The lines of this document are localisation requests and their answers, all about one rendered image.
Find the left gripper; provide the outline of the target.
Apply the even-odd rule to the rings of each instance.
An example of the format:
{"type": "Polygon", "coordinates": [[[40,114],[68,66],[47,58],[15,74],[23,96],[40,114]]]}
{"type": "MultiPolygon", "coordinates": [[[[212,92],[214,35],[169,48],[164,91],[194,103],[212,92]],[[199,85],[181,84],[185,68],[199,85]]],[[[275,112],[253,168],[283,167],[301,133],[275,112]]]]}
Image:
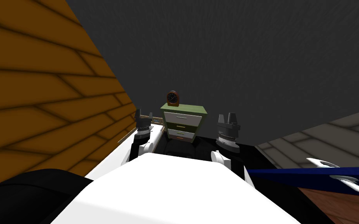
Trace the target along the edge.
{"type": "Polygon", "coordinates": [[[151,126],[153,114],[149,113],[148,117],[140,117],[140,109],[136,110],[136,128],[149,128],[151,126]]]}

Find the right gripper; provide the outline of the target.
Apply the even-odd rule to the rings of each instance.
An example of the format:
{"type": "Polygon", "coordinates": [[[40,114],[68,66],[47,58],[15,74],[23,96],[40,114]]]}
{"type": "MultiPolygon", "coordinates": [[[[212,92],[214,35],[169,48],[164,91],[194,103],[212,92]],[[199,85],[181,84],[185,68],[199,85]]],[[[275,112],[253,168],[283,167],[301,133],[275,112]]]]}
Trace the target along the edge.
{"type": "Polygon", "coordinates": [[[221,135],[229,137],[238,137],[241,126],[238,125],[236,113],[230,112],[228,115],[228,123],[225,123],[224,115],[219,114],[217,130],[221,135]]]}

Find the green dresser with clock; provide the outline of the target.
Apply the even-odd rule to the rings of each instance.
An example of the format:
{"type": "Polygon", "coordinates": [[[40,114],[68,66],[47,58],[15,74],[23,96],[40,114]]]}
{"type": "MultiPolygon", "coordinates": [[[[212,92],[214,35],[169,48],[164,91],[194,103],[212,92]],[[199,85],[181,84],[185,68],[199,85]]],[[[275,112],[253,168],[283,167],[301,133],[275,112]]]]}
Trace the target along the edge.
{"type": "Polygon", "coordinates": [[[168,138],[192,143],[207,111],[202,106],[180,104],[176,91],[168,92],[166,100],[160,109],[168,138]]]}

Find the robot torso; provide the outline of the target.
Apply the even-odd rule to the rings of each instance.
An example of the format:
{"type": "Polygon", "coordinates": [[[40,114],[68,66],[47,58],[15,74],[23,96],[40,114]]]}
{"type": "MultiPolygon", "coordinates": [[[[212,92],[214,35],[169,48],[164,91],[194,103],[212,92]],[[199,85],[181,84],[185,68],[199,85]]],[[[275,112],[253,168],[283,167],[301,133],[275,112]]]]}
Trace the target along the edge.
{"type": "Polygon", "coordinates": [[[226,166],[144,154],[85,187],[51,224],[300,224],[226,166]]]}

